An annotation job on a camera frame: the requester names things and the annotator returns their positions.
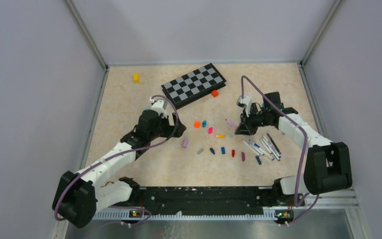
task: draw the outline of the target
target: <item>yellow block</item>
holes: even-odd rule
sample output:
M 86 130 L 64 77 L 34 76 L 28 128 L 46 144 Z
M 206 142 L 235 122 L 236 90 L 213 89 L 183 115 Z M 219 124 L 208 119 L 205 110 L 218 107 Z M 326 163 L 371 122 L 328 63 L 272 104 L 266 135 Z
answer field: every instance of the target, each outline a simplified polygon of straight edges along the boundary
M 140 76 L 138 75 L 138 73 L 134 73 L 134 82 L 135 83 L 140 82 Z

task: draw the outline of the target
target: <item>checkerboard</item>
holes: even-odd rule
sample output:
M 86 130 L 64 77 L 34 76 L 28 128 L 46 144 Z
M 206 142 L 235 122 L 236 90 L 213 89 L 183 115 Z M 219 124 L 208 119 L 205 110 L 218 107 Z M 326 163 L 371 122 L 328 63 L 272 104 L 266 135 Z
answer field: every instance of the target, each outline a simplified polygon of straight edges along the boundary
M 225 82 L 225 78 L 210 63 L 163 84 L 162 91 L 179 109 L 224 87 Z

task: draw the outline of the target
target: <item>white wall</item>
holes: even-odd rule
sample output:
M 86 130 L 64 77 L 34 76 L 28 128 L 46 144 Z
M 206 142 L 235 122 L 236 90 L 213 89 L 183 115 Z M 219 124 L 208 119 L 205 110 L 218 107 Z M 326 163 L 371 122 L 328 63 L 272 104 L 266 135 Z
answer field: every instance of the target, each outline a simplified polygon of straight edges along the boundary
M 74 0 L 113 64 L 299 61 L 334 0 Z
M 358 200 L 382 238 L 382 1 L 346 1 L 307 71 L 327 131 L 349 146 Z
M 49 238 L 102 80 L 61 0 L 0 0 L 0 239 Z

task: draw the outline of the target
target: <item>orange cube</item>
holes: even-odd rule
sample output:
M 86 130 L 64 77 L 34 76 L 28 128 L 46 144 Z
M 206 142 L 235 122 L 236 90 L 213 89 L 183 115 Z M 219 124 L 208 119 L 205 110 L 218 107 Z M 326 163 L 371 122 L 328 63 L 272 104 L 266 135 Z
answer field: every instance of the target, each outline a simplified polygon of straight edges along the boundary
M 217 92 L 217 90 L 214 90 L 214 91 L 211 92 L 211 95 L 212 95 L 213 97 L 216 97 L 216 96 L 219 95 L 219 92 Z

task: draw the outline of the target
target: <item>wooden tabletop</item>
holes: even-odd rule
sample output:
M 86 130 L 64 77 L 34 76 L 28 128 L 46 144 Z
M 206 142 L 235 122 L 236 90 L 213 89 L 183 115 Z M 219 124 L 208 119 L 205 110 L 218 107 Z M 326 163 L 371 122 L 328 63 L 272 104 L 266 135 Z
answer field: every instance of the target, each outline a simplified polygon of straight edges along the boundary
M 111 67 L 87 165 L 110 151 L 133 129 L 143 110 L 150 107 L 149 97 L 163 95 L 162 84 L 201 66 L 203 64 Z M 141 186 L 271 186 L 277 178 L 296 174 L 301 150 L 290 138 L 272 126 L 259 128 L 253 136 L 234 135 L 225 119 L 239 123 L 242 108 L 236 106 L 236 100 L 241 94 L 241 76 L 246 75 L 263 93 L 278 91 L 285 107 L 296 109 L 316 129 L 297 64 L 215 64 L 215 67 L 227 80 L 226 87 L 218 90 L 216 98 L 208 95 L 178 110 L 181 122 L 187 127 L 184 135 L 149 149 L 119 170 L 113 180 L 127 176 Z M 139 74 L 140 83 L 133 82 L 134 73 Z M 249 83 L 244 83 L 244 90 L 252 102 L 263 102 Z M 172 118 L 172 109 L 168 107 L 167 111 Z M 194 128 L 196 120 L 206 120 L 207 127 Z M 213 127 L 213 134 L 207 133 L 208 127 Z M 261 135 L 267 132 L 281 150 L 282 159 L 278 162 L 262 157 L 264 161 L 260 166 L 242 139 L 259 142 Z M 226 138 L 216 138 L 216 134 L 224 134 Z M 181 147 L 184 138 L 189 140 L 187 148 Z M 197 154 L 201 148 L 204 152 Z M 236 151 L 235 157 L 231 155 L 232 149 Z M 241 151 L 245 152 L 245 162 L 241 161 Z

